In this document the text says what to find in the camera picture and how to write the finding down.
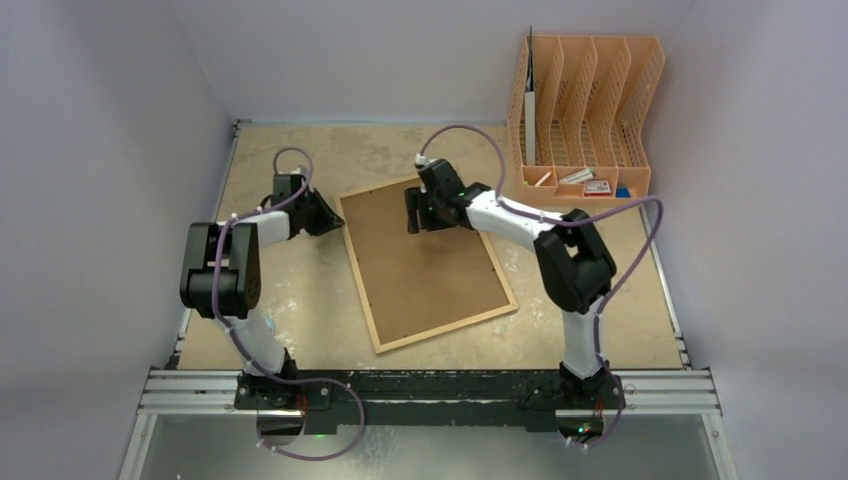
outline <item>orange desk organizer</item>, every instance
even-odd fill
[[[533,36],[536,162],[524,159],[523,41],[507,113],[515,196],[536,207],[614,207],[648,194],[651,168],[642,125],[665,64],[654,37]],[[610,182],[611,196],[587,197],[583,184],[559,179],[586,168]],[[552,175],[536,183],[548,172]],[[615,197],[625,187],[630,198]]]

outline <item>metal frame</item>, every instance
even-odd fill
[[[241,124],[235,125],[229,168],[232,167],[238,145]],[[220,208],[224,187],[218,196]],[[644,207],[639,208],[645,232],[650,231],[650,219]],[[671,326],[677,339],[681,370],[620,370],[615,371],[624,385],[627,408],[624,415],[700,415],[707,432],[710,451],[721,480],[737,480],[730,449],[727,444],[721,407],[712,375],[708,370],[695,371],[689,362],[686,343],[680,330],[677,314],[671,300],[665,271],[655,242],[651,242],[651,254],[662,284]],[[174,349],[179,357],[185,340],[190,312],[182,318],[180,333]],[[150,438],[160,415],[256,415],[250,410],[235,410],[236,376],[238,371],[221,370],[155,370],[151,371],[139,401],[135,427],[133,428],[119,478],[140,478],[144,467]],[[294,410],[262,412],[264,415],[299,417]],[[585,416],[591,412],[563,410],[558,416]]]

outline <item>table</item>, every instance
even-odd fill
[[[246,126],[240,130],[219,220],[246,212],[271,193],[274,153],[296,145],[315,159],[313,185],[328,203],[349,190],[413,173],[415,154],[431,126]],[[506,152],[506,129],[483,127]],[[442,134],[428,156],[451,161],[462,178],[494,185],[492,147],[472,132]],[[296,153],[280,169],[304,163]],[[623,272],[645,241],[636,209],[598,223]],[[374,353],[342,232],[300,235],[262,251],[262,298],[257,308],[275,324],[277,339],[298,366],[310,369],[554,368],[562,357],[559,310],[544,292],[535,256],[495,235],[492,244],[518,300],[518,312],[380,354]],[[647,256],[610,302],[604,341],[618,369],[681,368],[680,352],[656,265]],[[229,339],[192,313],[178,368],[238,369]]]

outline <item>wooden frame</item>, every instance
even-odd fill
[[[355,190],[351,190],[339,195],[336,198],[336,211],[342,218],[345,218],[344,208],[342,206],[342,200],[348,197],[352,197],[355,195],[360,195],[362,193],[366,193],[372,190],[377,190],[380,188],[389,187],[395,185],[397,183],[408,182],[410,180],[417,179],[418,175],[408,175],[401,178],[395,178],[392,180],[388,180],[385,182],[380,182],[375,185],[371,185],[368,187],[358,188]],[[353,277],[356,282],[356,289],[359,292],[359,300],[362,303],[362,310],[365,312],[365,319],[368,323],[368,332],[371,335],[371,342],[374,345],[374,351],[376,353],[383,353],[389,350],[393,350],[395,348],[400,348],[415,342],[420,342],[422,340],[426,340],[431,337],[435,337],[437,335],[441,335],[443,333],[447,333],[453,330],[457,330],[459,328],[467,327],[469,325],[473,325],[475,323],[482,322],[484,320],[489,320],[501,315],[505,315],[507,313],[512,313],[518,310],[518,302],[515,300],[515,295],[512,293],[512,288],[510,288],[509,283],[506,280],[506,275],[504,274],[503,268],[501,267],[500,261],[498,261],[498,257],[495,255],[495,250],[492,248],[492,244],[489,241],[489,237],[485,232],[480,233],[480,239],[483,241],[483,246],[486,249],[486,253],[489,256],[489,259],[492,262],[492,267],[497,274],[498,280],[500,281],[501,287],[504,290],[504,294],[506,295],[508,304],[502,307],[498,307],[471,317],[463,318],[461,320],[457,320],[451,322],[446,325],[442,325],[437,328],[433,328],[415,335],[410,335],[406,338],[395,340],[387,343],[381,343],[380,337],[377,334],[377,327],[374,324],[374,315],[371,311],[370,303],[368,301],[368,293],[365,291],[365,283],[362,280],[362,272],[359,269],[359,262],[357,261],[356,251],[353,247],[353,240],[350,236],[350,231],[348,230],[347,225],[342,228],[344,232],[345,239],[345,247],[347,249],[348,257],[350,258],[350,265],[353,269]]]

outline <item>small box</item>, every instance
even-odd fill
[[[612,194],[612,189],[609,186],[608,180],[589,180],[583,184],[583,195],[587,197],[610,194]]]

